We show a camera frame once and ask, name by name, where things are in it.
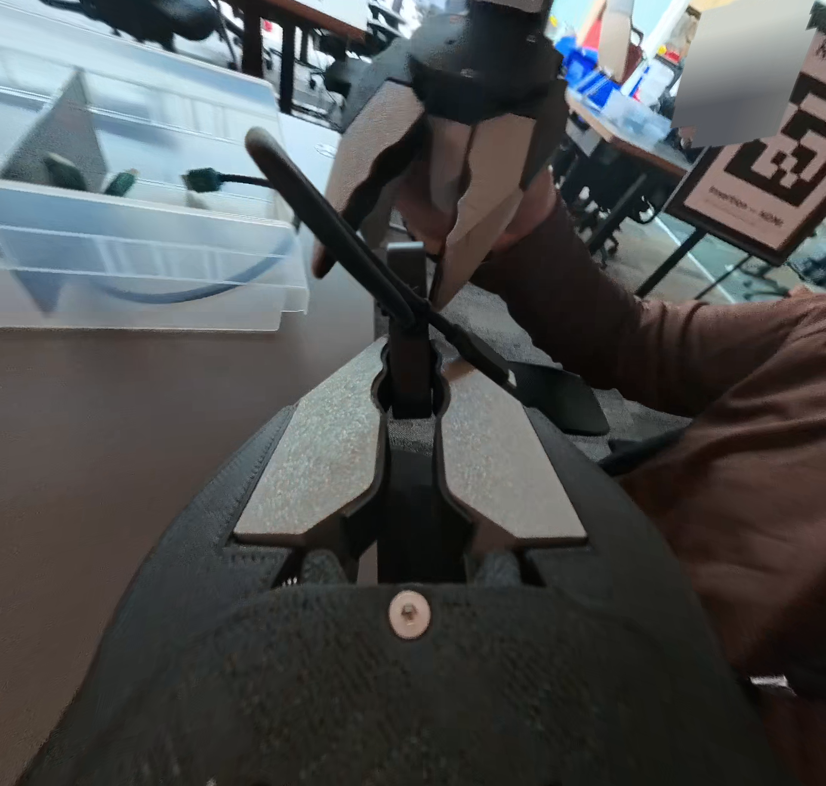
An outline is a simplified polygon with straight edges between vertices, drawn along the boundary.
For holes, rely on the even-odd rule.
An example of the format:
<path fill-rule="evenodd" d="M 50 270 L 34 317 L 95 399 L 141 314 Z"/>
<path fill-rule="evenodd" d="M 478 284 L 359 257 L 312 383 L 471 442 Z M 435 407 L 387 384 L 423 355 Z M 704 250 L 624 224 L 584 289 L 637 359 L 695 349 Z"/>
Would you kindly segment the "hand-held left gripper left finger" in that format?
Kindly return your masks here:
<path fill-rule="evenodd" d="M 239 541 L 358 540 L 354 515 L 382 482 L 386 344 L 376 340 L 298 402 L 235 524 Z"/>

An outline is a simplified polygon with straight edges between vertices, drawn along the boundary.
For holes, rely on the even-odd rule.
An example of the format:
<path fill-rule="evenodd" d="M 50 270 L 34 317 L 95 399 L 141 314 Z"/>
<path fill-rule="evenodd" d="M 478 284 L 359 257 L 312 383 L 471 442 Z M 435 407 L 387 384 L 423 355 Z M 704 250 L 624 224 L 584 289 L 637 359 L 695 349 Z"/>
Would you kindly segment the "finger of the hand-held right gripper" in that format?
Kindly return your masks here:
<path fill-rule="evenodd" d="M 414 90 L 385 82 L 342 133 L 325 199 L 372 250 L 398 212 L 411 240 L 431 251 L 431 130 Z"/>
<path fill-rule="evenodd" d="M 429 301 L 444 309 L 471 279 L 511 224 L 524 196 L 523 171 L 536 120 L 517 114 L 473 127 L 435 121 L 430 194 L 455 213 Z"/>

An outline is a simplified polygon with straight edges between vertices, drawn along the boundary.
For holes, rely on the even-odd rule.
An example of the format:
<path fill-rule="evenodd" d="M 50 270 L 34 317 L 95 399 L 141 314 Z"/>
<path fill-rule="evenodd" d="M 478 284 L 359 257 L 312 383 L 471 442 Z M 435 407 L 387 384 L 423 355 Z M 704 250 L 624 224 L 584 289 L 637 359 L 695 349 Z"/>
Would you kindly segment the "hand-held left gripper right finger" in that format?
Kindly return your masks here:
<path fill-rule="evenodd" d="M 586 530 L 526 410 L 454 359 L 442 368 L 436 422 L 439 487 L 472 539 L 586 539 Z"/>

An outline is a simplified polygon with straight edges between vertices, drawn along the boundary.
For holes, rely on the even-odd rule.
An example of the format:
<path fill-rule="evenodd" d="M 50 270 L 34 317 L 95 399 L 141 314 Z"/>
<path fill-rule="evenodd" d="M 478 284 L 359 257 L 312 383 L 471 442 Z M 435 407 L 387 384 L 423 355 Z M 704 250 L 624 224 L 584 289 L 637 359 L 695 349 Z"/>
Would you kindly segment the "black hdmi adapter with pigtail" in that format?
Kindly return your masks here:
<path fill-rule="evenodd" d="M 305 554 L 331 551 L 354 578 L 355 562 L 377 545 L 377 580 L 394 585 L 464 584 L 472 567 L 469 522 L 447 502 L 436 473 L 435 442 L 425 454 L 391 444 L 390 425 L 439 416 L 444 404 L 440 357 L 429 328 L 439 319 L 411 288 L 336 213 L 318 189 L 262 128 L 251 129 L 245 148 L 263 176 L 284 195 L 328 252 L 374 299 L 389 319 L 385 376 L 377 401 L 387 416 L 382 482 L 354 515 L 356 542 L 248 542 Z"/>

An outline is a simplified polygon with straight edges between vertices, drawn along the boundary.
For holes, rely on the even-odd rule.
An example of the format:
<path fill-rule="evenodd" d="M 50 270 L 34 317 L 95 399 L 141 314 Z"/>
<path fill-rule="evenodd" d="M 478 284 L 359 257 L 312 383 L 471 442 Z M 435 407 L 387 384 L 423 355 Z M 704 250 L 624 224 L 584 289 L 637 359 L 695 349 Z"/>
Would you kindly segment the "braided hdmi cable green plugs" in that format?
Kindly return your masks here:
<path fill-rule="evenodd" d="M 212 168 L 190 170 L 182 175 L 182 182 L 187 190 L 195 193 L 218 192 L 225 183 L 246 184 L 273 190 L 274 187 L 266 178 L 249 176 L 237 173 L 221 173 Z M 103 282 L 94 282 L 105 295 L 135 304 L 171 305 L 201 301 L 209 297 L 216 297 L 229 293 L 233 288 L 250 284 L 265 275 L 274 266 L 284 262 L 283 254 L 270 254 L 242 272 L 232 276 L 223 284 L 206 285 L 189 289 L 179 293 L 143 294 L 117 288 Z"/>
<path fill-rule="evenodd" d="M 50 186 L 57 189 L 91 192 L 88 181 L 72 161 L 56 153 L 49 153 L 43 158 L 43 164 Z M 117 173 L 109 181 L 102 194 L 114 198 L 126 196 L 136 184 L 137 175 L 135 170 Z"/>

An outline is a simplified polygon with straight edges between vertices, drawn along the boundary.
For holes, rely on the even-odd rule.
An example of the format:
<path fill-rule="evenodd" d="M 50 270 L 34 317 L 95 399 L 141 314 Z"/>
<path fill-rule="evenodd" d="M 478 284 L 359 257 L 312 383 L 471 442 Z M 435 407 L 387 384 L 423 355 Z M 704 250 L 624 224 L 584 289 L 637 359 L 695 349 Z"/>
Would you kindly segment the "clear plastic bin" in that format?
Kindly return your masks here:
<path fill-rule="evenodd" d="M 2 327 L 276 331 L 306 313 L 302 244 L 277 192 L 225 183 L 187 190 L 212 168 L 260 177 L 244 146 L 261 127 L 281 142 L 262 80 L 2 3 Z M 43 158 L 72 161 L 91 192 L 49 185 Z M 119 172 L 137 182 L 102 194 Z M 143 294 L 223 284 L 270 254 L 284 262 L 204 300 L 146 305 Z"/>

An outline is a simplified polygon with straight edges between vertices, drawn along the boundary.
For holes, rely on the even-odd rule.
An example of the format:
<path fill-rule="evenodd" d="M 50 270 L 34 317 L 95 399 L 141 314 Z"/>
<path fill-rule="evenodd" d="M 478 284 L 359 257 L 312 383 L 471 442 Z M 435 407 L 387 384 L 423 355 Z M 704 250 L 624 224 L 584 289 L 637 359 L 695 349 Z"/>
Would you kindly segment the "person's right hand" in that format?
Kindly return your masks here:
<path fill-rule="evenodd" d="M 552 167 L 547 164 L 525 190 L 520 206 L 490 254 L 508 250 L 533 232 L 550 216 L 557 198 Z M 416 161 L 404 176 L 396 196 L 396 209 L 412 238 L 421 242 L 429 255 L 439 257 L 455 223 L 455 213 L 444 213 L 431 201 L 429 166 L 425 161 Z"/>

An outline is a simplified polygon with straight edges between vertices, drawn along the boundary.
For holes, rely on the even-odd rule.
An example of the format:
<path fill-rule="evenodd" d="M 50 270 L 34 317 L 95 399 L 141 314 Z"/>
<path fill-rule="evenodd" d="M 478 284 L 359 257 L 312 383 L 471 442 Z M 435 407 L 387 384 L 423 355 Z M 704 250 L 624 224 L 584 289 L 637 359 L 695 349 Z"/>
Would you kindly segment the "blue plastic bin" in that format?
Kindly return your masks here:
<path fill-rule="evenodd" d="M 620 90 L 599 68 L 597 52 L 578 46 L 575 37 L 561 37 L 554 41 L 554 47 L 563 57 L 567 86 L 578 99 L 602 108 L 610 96 Z"/>

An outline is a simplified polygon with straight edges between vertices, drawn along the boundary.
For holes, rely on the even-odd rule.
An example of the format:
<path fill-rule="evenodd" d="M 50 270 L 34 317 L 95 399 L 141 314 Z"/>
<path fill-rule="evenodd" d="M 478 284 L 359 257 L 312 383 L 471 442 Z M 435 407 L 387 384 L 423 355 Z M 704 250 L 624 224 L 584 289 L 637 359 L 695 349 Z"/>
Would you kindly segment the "black office chair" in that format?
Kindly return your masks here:
<path fill-rule="evenodd" d="M 576 233 L 590 242 L 602 232 L 594 254 L 603 268 L 618 250 L 621 223 L 643 209 L 653 176 L 653 167 L 604 140 L 588 154 L 578 149 L 563 192 Z"/>
<path fill-rule="evenodd" d="M 217 33 L 225 39 L 220 10 L 211 0 L 39 0 L 55 9 L 82 14 L 144 43 L 174 52 L 174 39 L 200 42 Z"/>

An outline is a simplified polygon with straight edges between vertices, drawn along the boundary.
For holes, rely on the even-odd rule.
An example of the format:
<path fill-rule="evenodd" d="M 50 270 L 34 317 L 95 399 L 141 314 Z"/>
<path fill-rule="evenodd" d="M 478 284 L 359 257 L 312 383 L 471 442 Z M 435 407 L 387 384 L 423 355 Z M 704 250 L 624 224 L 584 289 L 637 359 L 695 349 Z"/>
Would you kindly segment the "cardboard column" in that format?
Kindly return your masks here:
<path fill-rule="evenodd" d="M 635 0 L 604 0 L 597 62 L 613 82 L 625 82 L 633 27 Z"/>

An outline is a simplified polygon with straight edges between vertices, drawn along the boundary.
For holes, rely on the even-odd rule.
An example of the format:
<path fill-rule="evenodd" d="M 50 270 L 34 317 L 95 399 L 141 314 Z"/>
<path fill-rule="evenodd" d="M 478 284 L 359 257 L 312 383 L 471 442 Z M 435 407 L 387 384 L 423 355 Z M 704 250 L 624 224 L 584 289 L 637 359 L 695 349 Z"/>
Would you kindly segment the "cluttered work table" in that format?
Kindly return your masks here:
<path fill-rule="evenodd" d="M 597 143 L 602 142 L 678 179 L 693 168 L 682 153 L 663 142 L 649 143 L 640 135 L 617 128 L 572 89 L 566 90 L 565 99 L 571 112 L 567 133 L 586 155 L 591 155 Z"/>

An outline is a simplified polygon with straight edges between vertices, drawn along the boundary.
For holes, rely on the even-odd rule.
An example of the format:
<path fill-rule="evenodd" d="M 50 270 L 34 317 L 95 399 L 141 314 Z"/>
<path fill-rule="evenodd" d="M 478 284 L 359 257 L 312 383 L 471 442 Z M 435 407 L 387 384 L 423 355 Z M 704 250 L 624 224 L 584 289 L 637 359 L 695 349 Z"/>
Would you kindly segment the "person's torso in brown sweater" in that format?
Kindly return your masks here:
<path fill-rule="evenodd" d="M 622 486 L 676 554 L 778 754 L 824 784 L 824 294 L 637 302 L 615 369 L 626 399 L 691 418 Z"/>

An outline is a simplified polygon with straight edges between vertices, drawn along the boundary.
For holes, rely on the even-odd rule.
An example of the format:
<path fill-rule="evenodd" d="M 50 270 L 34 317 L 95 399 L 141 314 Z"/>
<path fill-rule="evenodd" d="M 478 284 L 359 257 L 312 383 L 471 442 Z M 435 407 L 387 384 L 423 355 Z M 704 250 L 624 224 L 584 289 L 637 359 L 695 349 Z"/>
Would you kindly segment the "tag sign in black frame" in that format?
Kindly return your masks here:
<path fill-rule="evenodd" d="M 693 226 L 690 236 L 637 288 L 645 297 L 708 235 L 777 267 L 814 234 L 825 212 L 824 10 L 778 133 L 705 149 L 664 212 Z"/>

